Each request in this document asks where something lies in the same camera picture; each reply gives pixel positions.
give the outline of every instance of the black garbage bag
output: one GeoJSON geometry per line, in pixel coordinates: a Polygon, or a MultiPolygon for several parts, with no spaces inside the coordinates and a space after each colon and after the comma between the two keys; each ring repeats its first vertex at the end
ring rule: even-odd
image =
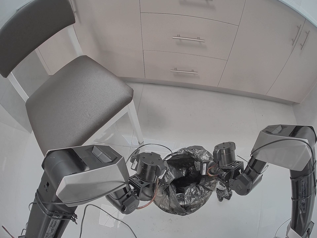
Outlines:
{"type": "Polygon", "coordinates": [[[154,203],[163,211],[188,215],[201,208],[217,188],[218,199],[230,199],[225,187],[219,186],[214,177],[202,176],[195,169],[194,161],[207,161],[212,154],[202,146],[182,148],[166,161],[168,170],[159,183],[154,203]]]}

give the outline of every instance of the drawer front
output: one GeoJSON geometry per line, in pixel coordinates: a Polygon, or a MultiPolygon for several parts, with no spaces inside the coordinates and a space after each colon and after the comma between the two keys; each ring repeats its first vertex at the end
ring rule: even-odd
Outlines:
{"type": "Polygon", "coordinates": [[[144,50],[145,78],[217,86],[225,60],[188,54],[144,50]],[[188,74],[171,70],[197,72],[188,74]]]}
{"type": "Polygon", "coordinates": [[[170,13],[239,25],[245,0],[140,0],[141,12],[170,13]]]}
{"type": "Polygon", "coordinates": [[[141,13],[141,24],[144,50],[177,52],[224,60],[229,57],[238,29],[235,25],[210,19],[153,13],[141,13]],[[178,35],[192,40],[176,39],[178,35]]]}

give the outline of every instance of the white floor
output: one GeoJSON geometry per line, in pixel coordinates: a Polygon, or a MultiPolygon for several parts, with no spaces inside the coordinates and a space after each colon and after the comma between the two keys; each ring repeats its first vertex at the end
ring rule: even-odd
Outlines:
{"type": "MultiPolygon", "coordinates": [[[[291,105],[224,93],[153,84],[129,83],[134,89],[145,143],[161,143],[172,149],[202,145],[212,151],[224,141],[236,143],[236,153],[249,158],[261,129],[269,124],[295,124],[291,105]]],[[[117,121],[98,140],[109,144],[124,157],[137,146],[128,115],[117,121]]],[[[33,134],[0,123],[0,225],[16,238],[28,220],[28,204],[40,183],[42,153],[33,134]]],[[[162,155],[160,147],[145,147],[162,155]]],[[[270,165],[262,183],[248,196],[233,194],[231,200],[218,202],[216,193],[197,212],[176,216],[154,204],[123,217],[138,238],[236,237],[272,238],[291,213],[289,171],[270,165]]],[[[93,202],[109,205],[105,198],[93,202]]],[[[77,208],[81,221],[84,206],[77,208]]],[[[317,221],[317,211],[313,221],[317,221]]],[[[87,209],[82,237],[133,237],[117,222],[105,224],[105,215],[87,209]]],[[[287,223],[278,237],[284,238],[287,223]]],[[[78,238],[80,225],[70,223],[63,237],[78,238]]],[[[0,237],[9,237],[2,229],[0,237]]],[[[311,237],[317,237],[317,228],[311,237]]]]}

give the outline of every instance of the cushioned seat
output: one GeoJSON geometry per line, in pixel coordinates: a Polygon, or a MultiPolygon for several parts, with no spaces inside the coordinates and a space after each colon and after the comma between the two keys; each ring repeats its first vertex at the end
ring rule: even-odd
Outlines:
{"type": "Polygon", "coordinates": [[[52,75],[27,101],[34,135],[48,150],[79,146],[133,98],[133,89],[87,56],[52,75]]]}

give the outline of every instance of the gray upholstered chair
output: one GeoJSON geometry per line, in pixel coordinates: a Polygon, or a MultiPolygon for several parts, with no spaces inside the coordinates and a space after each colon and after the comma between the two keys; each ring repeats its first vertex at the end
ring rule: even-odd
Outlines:
{"type": "Polygon", "coordinates": [[[88,56],[73,28],[68,0],[33,0],[0,29],[0,73],[26,101],[28,117],[43,154],[50,149],[90,144],[125,113],[143,142],[133,89],[88,56]],[[28,54],[67,27],[77,58],[52,75],[30,97],[12,70],[28,54]]]}

